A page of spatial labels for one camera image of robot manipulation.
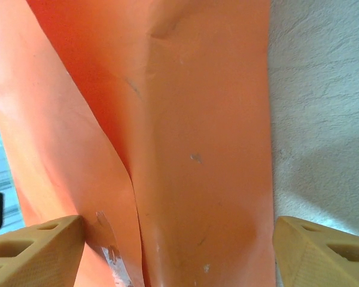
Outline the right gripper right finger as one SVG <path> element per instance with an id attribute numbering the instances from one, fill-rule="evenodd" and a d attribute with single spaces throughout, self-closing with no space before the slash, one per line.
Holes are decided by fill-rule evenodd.
<path id="1" fill-rule="evenodd" d="M 359 236 L 280 216 L 273 248 L 284 287 L 359 287 Z"/>

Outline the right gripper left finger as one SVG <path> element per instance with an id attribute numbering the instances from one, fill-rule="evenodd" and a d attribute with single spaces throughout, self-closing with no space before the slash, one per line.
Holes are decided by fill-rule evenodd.
<path id="1" fill-rule="evenodd" d="M 0 287 L 74 287 L 83 219 L 65 216 L 0 235 Z"/>

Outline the orange wrapping paper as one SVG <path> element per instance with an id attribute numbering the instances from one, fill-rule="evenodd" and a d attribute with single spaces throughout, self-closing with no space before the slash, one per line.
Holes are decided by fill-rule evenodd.
<path id="1" fill-rule="evenodd" d="M 25 223 L 77 213 L 75 287 L 275 287 L 270 0 L 0 0 Z"/>

